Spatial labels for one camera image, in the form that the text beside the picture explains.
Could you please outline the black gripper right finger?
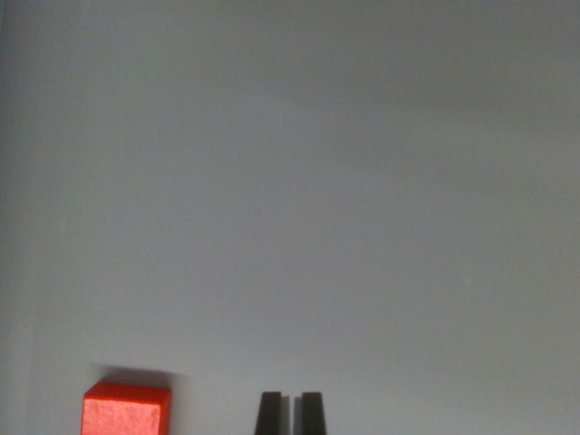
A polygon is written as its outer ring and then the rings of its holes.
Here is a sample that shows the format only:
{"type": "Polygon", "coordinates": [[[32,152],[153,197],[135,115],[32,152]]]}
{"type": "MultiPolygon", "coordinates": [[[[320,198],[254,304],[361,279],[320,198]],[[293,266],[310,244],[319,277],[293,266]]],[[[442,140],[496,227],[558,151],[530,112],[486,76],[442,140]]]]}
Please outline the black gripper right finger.
{"type": "Polygon", "coordinates": [[[294,435],[326,435],[323,395],[303,392],[294,399],[294,435]]]}

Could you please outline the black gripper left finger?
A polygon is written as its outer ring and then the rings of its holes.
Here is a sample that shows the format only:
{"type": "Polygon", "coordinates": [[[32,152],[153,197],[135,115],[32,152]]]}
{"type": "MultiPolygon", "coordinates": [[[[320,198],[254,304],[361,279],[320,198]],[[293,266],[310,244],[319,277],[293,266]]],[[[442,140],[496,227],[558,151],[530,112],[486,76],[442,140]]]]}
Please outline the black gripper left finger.
{"type": "Polygon", "coordinates": [[[290,401],[280,391],[261,394],[256,417],[255,435],[286,435],[290,433],[290,401]]]}

